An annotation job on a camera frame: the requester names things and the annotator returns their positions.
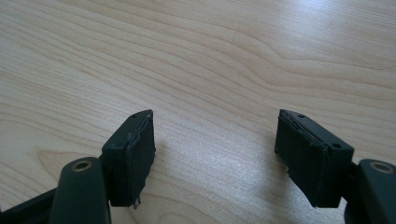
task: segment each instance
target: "wood grain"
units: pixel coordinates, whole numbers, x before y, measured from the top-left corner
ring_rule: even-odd
[[[0,204],[56,187],[151,108],[157,156],[113,223],[343,223],[274,153],[280,108],[396,163],[393,1],[0,3]]]

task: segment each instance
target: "light wood tabletop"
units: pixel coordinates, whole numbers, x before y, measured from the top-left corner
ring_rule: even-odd
[[[1,1],[0,206],[152,109],[142,204],[113,223],[344,223],[288,177],[277,115],[396,164],[395,64],[395,1]]]

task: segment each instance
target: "wooden surface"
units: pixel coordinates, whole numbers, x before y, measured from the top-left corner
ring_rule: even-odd
[[[143,203],[113,223],[343,223],[288,178],[278,110],[396,163],[395,64],[394,1],[1,1],[2,210],[150,108]]]

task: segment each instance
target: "black bracket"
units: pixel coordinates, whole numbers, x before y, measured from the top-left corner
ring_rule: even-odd
[[[140,204],[154,162],[152,110],[133,114],[102,148],[99,159],[68,163],[58,188],[0,214],[0,223],[111,223],[112,206]]]
[[[280,110],[275,152],[314,207],[347,200],[346,223],[396,223],[396,167],[352,162],[354,148],[309,117]]]

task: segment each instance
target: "wood grain pattern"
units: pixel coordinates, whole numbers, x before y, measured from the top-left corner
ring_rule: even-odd
[[[392,1],[1,1],[1,207],[151,108],[143,204],[113,223],[343,223],[288,178],[277,113],[396,163],[395,64]]]

